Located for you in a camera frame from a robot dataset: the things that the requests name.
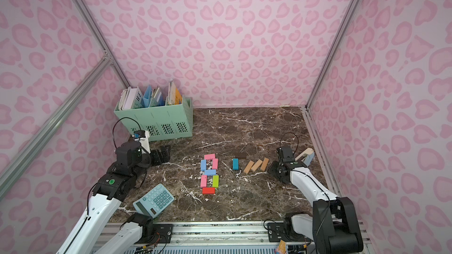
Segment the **teal calculator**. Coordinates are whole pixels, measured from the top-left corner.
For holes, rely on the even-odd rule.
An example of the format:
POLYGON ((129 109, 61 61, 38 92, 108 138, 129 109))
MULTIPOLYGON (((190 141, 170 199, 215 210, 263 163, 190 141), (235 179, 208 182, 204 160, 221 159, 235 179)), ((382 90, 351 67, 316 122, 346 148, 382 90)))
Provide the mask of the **teal calculator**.
POLYGON ((175 198, 169 190, 160 183, 147 192, 142 198, 135 201, 133 206, 139 214, 150 216, 155 219, 165 208, 173 203, 174 200, 175 198))

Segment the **light blue block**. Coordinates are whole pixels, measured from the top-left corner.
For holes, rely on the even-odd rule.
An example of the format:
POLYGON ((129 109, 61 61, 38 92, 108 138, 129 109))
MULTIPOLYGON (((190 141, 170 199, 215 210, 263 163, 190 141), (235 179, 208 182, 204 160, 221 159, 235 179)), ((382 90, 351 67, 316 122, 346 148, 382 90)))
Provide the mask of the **light blue block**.
POLYGON ((216 169, 207 169, 204 171, 204 175, 206 175, 206 176, 214 176, 216 174, 217 174, 216 169))

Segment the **pink block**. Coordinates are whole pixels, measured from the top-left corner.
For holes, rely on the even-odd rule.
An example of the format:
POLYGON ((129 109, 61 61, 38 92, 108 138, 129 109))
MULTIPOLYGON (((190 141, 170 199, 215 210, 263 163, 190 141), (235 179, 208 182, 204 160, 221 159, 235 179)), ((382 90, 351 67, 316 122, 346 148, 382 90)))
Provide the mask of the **pink block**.
POLYGON ((211 169, 218 169, 218 159, 215 158, 212 160, 212 168, 211 169))
POLYGON ((207 175, 202 175, 201 176, 200 187, 202 187, 202 188, 206 188, 207 187, 207 175))
POLYGON ((207 155, 204 155, 204 159, 205 160, 213 160, 213 159, 215 159, 216 157, 215 157, 215 154, 207 154, 207 155))

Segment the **wooden block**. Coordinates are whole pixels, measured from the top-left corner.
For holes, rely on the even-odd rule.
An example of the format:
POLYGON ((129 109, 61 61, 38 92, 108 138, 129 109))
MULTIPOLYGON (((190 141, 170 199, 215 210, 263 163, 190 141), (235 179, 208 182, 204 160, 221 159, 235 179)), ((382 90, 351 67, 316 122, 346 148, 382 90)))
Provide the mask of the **wooden block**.
POLYGON ((249 161, 248 164, 247 164, 247 166, 246 166, 245 169, 244 169, 244 173, 245 173, 245 174, 248 174, 249 171, 251 170, 251 168, 252 168, 253 166, 254 166, 254 162, 253 162, 253 161, 249 161))
POLYGON ((262 164, 261 164, 261 167, 260 167, 261 171, 263 171, 263 172, 266 171, 266 169, 267 169, 267 167, 268 167, 268 163, 269 163, 269 159, 268 159, 268 158, 265 158, 265 159, 263 160, 262 164))
POLYGON ((262 160, 258 160, 252 167, 251 170, 255 172, 262 165, 262 160))

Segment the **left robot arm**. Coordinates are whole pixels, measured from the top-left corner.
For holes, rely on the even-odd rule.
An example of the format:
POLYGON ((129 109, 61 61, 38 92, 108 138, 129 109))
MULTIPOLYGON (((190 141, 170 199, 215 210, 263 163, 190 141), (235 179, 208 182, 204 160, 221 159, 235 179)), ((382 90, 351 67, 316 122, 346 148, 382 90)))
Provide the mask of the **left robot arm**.
MULTIPOLYGON (((115 148, 115 162, 105 175, 89 190, 87 207, 58 250, 60 254, 89 254, 105 226, 129 193, 141 188, 138 179, 145 179, 148 169, 167 163, 171 147, 150 149, 148 132, 135 131, 134 139, 115 148)), ((143 252, 167 243, 171 229, 159 230, 153 224, 152 212, 143 210, 132 214, 120 230, 105 243, 100 254, 122 254, 137 242, 143 242, 143 252)))

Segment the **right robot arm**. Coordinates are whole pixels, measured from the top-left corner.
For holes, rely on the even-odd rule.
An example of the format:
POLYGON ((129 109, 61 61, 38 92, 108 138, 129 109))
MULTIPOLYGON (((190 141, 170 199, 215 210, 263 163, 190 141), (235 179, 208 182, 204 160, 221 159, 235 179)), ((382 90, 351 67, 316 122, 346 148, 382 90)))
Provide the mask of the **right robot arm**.
POLYGON ((277 149, 278 160, 269 173, 282 183, 294 185, 312 207, 311 214, 287 214, 282 223, 263 223, 270 242, 302 242, 315 254, 358 254, 364 249, 354 203, 328 190, 295 158, 289 146, 277 149))

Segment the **teal block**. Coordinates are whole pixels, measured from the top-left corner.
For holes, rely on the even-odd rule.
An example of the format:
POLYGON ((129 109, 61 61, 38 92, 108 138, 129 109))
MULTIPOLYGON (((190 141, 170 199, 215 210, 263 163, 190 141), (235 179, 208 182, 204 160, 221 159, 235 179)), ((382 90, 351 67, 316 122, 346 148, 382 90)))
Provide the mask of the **teal block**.
POLYGON ((233 158, 233 170, 234 171, 238 171, 239 170, 239 159, 238 158, 233 158))

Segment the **wooden and blue arch blocks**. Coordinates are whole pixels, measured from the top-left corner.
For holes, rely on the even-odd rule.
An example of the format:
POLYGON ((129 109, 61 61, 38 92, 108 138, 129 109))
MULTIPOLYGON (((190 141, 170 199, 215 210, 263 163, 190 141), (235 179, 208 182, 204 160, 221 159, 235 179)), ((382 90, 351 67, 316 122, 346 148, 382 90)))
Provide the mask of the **wooden and blue arch blocks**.
POLYGON ((305 166, 309 167, 314 157, 315 157, 314 150, 312 148, 307 148, 295 158, 295 161, 302 162, 303 164, 305 164, 305 166))

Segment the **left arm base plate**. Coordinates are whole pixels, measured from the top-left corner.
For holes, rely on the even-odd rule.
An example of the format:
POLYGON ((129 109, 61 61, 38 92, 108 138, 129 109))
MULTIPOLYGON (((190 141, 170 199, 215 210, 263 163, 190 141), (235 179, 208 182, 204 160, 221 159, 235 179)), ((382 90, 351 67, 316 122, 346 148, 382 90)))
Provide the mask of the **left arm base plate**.
POLYGON ((163 245, 171 242, 173 234, 173 224, 157 223, 148 224, 142 227, 141 238, 137 241, 138 244, 158 244, 163 245))

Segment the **mint green file organizer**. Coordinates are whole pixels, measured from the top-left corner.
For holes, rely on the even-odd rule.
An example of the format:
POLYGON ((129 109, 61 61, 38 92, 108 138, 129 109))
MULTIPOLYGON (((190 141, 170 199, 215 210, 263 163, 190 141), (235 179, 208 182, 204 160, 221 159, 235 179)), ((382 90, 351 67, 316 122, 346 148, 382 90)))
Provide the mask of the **mint green file organizer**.
POLYGON ((183 97, 179 105, 140 109, 114 110, 130 134, 142 129, 149 132, 149 140, 188 138, 193 136, 193 102, 183 97))

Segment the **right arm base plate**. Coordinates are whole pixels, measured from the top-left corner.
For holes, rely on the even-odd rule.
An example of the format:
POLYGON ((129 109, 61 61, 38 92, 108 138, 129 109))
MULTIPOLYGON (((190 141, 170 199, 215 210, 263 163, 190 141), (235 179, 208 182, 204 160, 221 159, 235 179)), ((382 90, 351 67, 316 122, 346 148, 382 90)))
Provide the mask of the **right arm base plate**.
POLYGON ((264 228, 267 231, 269 242, 280 242, 281 240, 285 242, 300 242, 304 240, 301 235, 291 233, 284 223, 268 221, 264 222, 264 228))

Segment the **red block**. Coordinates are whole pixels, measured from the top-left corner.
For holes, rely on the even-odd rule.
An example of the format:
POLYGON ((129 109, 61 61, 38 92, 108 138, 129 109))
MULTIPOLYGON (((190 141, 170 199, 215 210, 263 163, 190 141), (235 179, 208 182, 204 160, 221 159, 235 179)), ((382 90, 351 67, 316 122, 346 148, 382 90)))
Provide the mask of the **red block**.
POLYGON ((214 195, 215 192, 216 192, 216 188, 213 188, 213 187, 211 187, 211 188, 207 188, 207 187, 202 188, 202 194, 203 195, 214 195))

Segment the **green block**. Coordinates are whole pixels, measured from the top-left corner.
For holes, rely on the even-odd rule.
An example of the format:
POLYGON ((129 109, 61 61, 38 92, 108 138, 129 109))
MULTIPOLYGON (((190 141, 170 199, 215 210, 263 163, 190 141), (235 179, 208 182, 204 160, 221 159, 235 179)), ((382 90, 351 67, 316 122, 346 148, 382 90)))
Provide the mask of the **green block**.
POLYGON ((218 188, 219 187, 219 176, 218 175, 214 175, 213 176, 213 187, 214 188, 218 188))

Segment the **pink block top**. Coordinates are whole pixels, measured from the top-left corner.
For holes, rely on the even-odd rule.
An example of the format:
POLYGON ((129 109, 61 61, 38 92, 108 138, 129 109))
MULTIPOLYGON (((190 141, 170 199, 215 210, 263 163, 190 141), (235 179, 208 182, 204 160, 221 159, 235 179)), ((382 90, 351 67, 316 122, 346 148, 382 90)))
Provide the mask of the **pink block top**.
POLYGON ((205 160, 213 160, 213 159, 215 159, 216 157, 215 157, 215 154, 207 154, 207 155, 204 155, 204 159, 205 160))

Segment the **dark brown block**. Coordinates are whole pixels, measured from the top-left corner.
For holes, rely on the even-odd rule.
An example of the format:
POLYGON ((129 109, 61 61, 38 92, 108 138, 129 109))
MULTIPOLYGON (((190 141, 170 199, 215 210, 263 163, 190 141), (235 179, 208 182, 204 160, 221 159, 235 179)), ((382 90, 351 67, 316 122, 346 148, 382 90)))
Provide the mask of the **dark brown block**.
POLYGON ((247 158, 247 154, 246 153, 236 153, 235 154, 235 158, 246 159, 247 158))

